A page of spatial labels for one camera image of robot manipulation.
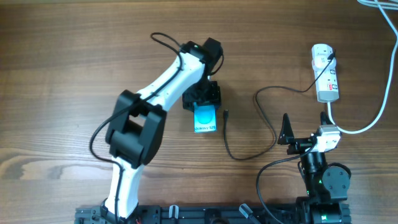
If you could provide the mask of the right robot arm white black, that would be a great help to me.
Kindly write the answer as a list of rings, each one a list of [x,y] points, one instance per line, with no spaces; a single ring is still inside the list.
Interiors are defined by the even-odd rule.
[[[288,114],[282,118],[277,140],[287,145],[288,155],[298,155],[298,169],[304,181],[307,196],[296,199],[297,223],[344,224],[351,223],[348,199],[351,171],[343,164],[327,163],[326,153],[334,150],[341,139],[336,125],[321,113],[321,125],[307,138],[294,136]]]

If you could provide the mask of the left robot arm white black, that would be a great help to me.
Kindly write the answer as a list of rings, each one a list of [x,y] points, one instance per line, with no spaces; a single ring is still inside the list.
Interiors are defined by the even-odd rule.
[[[104,122],[113,178],[101,208],[110,223],[126,223],[135,212],[142,171],[159,150],[167,113],[178,99],[193,113],[195,132],[217,129],[221,90],[210,77],[223,63],[221,43],[212,38],[203,45],[189,41],[174,52],[175,61],[158,79],[137,93],[123,91]]]

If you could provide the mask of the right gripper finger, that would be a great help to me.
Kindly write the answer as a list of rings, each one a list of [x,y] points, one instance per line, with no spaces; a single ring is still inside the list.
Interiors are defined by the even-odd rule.
[[[333,124],[330,121],[326,111],[322,111],[320,113],[320,123],[321,123],[321,125],[332,125]]]
[[[282,127],[277,140],[280,145],[292,144],[295,141],[294,133],[292,131],[290,119],[287,113],[283,115]]]

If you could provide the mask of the smartphone with teal screen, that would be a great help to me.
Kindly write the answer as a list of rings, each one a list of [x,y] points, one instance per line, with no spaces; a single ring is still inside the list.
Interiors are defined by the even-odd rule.
[[[193,114],[195,133],[211,133],[217,130],[216,110],[213,105],[195,105]]]

